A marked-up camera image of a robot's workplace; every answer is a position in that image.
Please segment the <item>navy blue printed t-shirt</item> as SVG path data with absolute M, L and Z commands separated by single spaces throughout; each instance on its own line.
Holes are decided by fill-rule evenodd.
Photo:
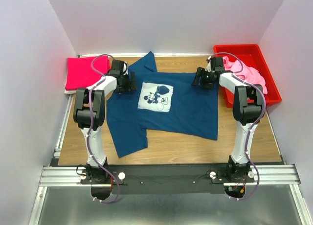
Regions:
M 148 147 L 147 130 L 218 138 L 218 87 L 193 87 L 194 73 L 157 70 L 149 52 L 129 66 L 137 89 L 107 100 L 107 124 L 119 158 Z

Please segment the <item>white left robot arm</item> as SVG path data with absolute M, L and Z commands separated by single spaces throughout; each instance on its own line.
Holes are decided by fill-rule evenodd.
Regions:
M 102 76 L 87 88 L 76 91 L 73 119 L 81 130 L 86 144 L 88 160 L 80 174 L 83 180 L 104 183 L 112 175 L 105 168 L 107 156 L 103 150 L 102 125 L 105 121 L 105 97 L 110 92 L 118 94 L 136 90 L 135 73 Z

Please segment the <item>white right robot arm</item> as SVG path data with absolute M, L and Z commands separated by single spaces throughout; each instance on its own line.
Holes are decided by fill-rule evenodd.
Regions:
M 265 114 L 266 101 L 261 85 L 244 81 L 234 73 L 226 72 L 223 67 L 211 71 L 198 67 L 191 85 L 212 89 L 216 83 L 234 94 L 232 113 L 237 121 L 237 131 L 234 148 L 225 169 L 225 177 L 235 182 L 248 175 L 250 171 L 253 135 Z

